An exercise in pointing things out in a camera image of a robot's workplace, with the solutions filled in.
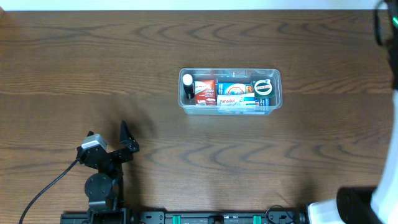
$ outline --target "green clamp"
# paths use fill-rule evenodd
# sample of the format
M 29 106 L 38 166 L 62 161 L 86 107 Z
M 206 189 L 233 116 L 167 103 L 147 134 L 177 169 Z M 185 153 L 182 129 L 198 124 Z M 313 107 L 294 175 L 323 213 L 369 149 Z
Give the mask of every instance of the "green clamp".
M 181 216 L 174 215 L 173 216 L 173 224 L 181 224 Z
M 253 216 L 253 224 L 261 224 L 261 216 L 260 215 Z

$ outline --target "red box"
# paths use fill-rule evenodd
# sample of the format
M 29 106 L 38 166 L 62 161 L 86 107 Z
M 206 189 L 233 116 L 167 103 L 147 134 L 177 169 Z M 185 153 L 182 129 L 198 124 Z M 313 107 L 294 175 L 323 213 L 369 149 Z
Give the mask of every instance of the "red box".
M 195 81 L 196 105 L 217 105 L 215 80 Z

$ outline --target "wooden table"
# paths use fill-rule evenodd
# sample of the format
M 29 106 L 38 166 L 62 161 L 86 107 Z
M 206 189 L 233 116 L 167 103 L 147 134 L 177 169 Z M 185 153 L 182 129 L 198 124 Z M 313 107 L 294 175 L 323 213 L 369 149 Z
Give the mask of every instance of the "wooden table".
M 75 159 L 89 130 L 118 149 L 125 119 L 141 151 L 124 164 L 134 208 L 265 210 L 376 185 L 392 125 L 391 71 L 371 11 L 7 12 L 0 21 L 0 217 Z M 184 67 L 276 68 L 270 116 L 187 116 Z M 26 223 L 85 211 L 75 166 Z

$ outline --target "plastic bin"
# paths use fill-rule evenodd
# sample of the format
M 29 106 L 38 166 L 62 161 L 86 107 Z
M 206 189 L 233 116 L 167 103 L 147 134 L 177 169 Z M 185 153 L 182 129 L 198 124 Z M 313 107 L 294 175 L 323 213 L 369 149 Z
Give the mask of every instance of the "plastic bin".
M 215 81 L 215 97 L 217 105 L 198 105 L 199 103 L 195 100 L 195 97 L 191 100 L 185 97 L 182 77 L 185 74 L 190 74 L 193 77 L 194 85 L 195 82 L 202 82 L 203 80 L 214 80 Z M 233 96 L 224 93 L 220 99 L 219 94 L 222 93 L 225 83 L 242 83 L 251 85 L 254 88 L 255 82 L 258 80 L 270 80 L 274 96 L 267 100 L 267 103 L 259 103 L 256 98 L 256 104 L 252 101 L 249 105 L 240 105 L 242 101 L 251 98 L 240 97 L 240 92 L 230 91 Z M 233 106 L 224 105 L 222 99 L 233 97 L 234 100 L 239 98 L 237 103 Z M 180 78 L 178 81 L 178 104 L 184 109 L 186 114 L 203 114 L 203 115 L 269 115 L 274 109 L 278 109 L 282 106 L 282 83 L 280 80 L 280 73 L 276 69 L 256 69 L 256 68 L 183 68 L 180 71 Z

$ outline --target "white robot part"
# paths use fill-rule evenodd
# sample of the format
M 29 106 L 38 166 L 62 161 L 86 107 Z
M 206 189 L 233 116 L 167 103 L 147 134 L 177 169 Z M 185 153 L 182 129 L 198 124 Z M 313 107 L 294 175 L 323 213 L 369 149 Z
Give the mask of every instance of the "white robot part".
M 310 204 L 308 219 L 310 224 L 344 224 L 337 210 L 336 199 Z
M 104 150 L 106 150 L 106 146 L 108 146 L 105 139 L 103 139 L 100 134 L 93 134 L 91 136 L 87 136 L 83 140 L 83 143 L 81 144 L 81 148 L 87 149 L 89 147 L 93 147 L 93 146 L 97 146 L 97 145 L 100 145 Z
M 398 223 L 398 91 L 394 90 L 394 124 L 387 155 L 386 166 L 377 189 L 374 191 L 371 208 L 383 223 Z

